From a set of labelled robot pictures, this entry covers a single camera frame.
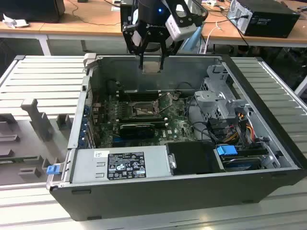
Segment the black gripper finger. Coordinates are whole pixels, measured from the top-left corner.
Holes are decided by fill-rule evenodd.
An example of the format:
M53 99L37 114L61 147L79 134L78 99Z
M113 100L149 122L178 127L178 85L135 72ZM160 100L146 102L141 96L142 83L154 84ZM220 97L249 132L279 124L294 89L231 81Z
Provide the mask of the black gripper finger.
M171 36L168 38L161 39L161 60L160 60L160 70L164 68L165 58L168 56L174 56L180 49L180 41L174 41Z
M138 45L135 45L132 37L135 32L140 36L140 41ZM148 29L146 28L146 23L136 23L135 25L125 25L123 26L123 37L126 42L128 51L131 54L140 57L139 69L143 69L143 56L148 45Z

